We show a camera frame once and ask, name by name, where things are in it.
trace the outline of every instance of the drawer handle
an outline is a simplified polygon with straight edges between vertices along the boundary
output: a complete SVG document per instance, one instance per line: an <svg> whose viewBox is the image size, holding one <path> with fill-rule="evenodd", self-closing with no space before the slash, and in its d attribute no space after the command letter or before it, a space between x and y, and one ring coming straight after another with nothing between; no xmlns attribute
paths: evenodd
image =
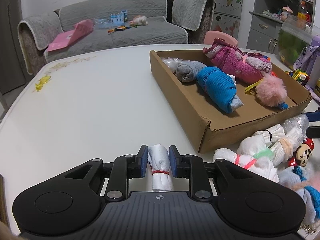
<svg viewBox="0 0 320 240"><path fill-rule="evenodd" d="M262 28L262 29L267 29L267 28L269 28L268 25L263 25L263 24L261 24L261 23L259 23L259 26L260 26L260 28Z"/></svg>
<svg viewBox="0 0 320 240"><path fill-rule="evenodd" d="M269 41L268 51L270 50L270 44L271 44L271 42L272 42L272 38L271 38L270 41Z"/></svg>
<svg viewBox="0 0 320 240"><path fill-rule="evenodd" d="M272 53L274 54L275 53L275 48L276 48L276 45L277 45L277 41L275 41L275 45L273 46L273 50L272 50Z"/></svg>

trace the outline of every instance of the pink chair backrest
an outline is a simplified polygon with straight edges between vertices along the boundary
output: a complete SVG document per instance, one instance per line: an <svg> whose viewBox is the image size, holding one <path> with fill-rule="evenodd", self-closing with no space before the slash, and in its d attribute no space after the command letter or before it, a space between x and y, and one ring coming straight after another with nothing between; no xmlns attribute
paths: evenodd
<svg viewBox="0 0 320 240"><path fill-rule="evenodd" d="M234 37L227 33L217 31L207 31L203 44L212 45L215 38L223 39L226 43L229 43L233 46L238 46L238 41Z"/></svg>

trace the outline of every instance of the sofa cushion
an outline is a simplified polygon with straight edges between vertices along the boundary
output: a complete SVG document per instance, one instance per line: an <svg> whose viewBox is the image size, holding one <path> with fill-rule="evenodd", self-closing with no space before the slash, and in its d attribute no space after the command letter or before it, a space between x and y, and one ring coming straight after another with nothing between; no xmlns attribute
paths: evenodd
<svg viewBox="0 0 320 240"><path fill-rule="evenodd" d="M46 50L44 57L49 63L97 50L166 43L188 43L188 33L185 29L168 23L164 16L157 16L148 18L147 26L138 26L121 32L109 34L107 30L94 30L67 48L50 52Z"/></svg>
<svg viewBox="0 0 320 240"><path fill-rule="evenodd" d="M109 19L111 14L128 10L128 19L137 15L167 17L167 0L88 0L62 7L59 18L63 31L86 19Z"/></svg>

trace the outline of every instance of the green water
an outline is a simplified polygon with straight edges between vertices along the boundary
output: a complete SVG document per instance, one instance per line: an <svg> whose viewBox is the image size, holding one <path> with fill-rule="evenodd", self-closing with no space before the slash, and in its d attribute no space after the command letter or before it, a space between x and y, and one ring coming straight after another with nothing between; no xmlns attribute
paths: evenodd
<svg viewBox="0 0 320 240"><path fill-rule="evenodd" d="M278 37L279 56L287 67L292 69L294 62L304 47L310 44L292 35L289 32L280 30Z"/></svg>

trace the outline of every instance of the tabletop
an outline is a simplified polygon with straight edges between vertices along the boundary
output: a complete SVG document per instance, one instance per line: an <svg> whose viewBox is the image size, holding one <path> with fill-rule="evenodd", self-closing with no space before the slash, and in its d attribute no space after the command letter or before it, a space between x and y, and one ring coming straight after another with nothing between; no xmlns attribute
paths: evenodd
<svg viewBox="0 0 320 240"><path fill-rule="evenodd" d="M150 70L150 50L203 49L204 45L162 44L97 51L44 66L15 100L0 124L0 173L9 223L19 229L12 203L23 190L93 158L112 162L136 154L142 144L174 144L182 155L193 149ZM286 67L273 54L266 54ZM37 92L45 75L48 83ZM312 101L307 111L318 108ZM315 151L320 143L315 142ZM202 155L212 161L213 152ZM312 157L312 168L320 155ZM174 179L175 190L188 190ZM131 179L129 191L151 191L151 172Z"/></svg>

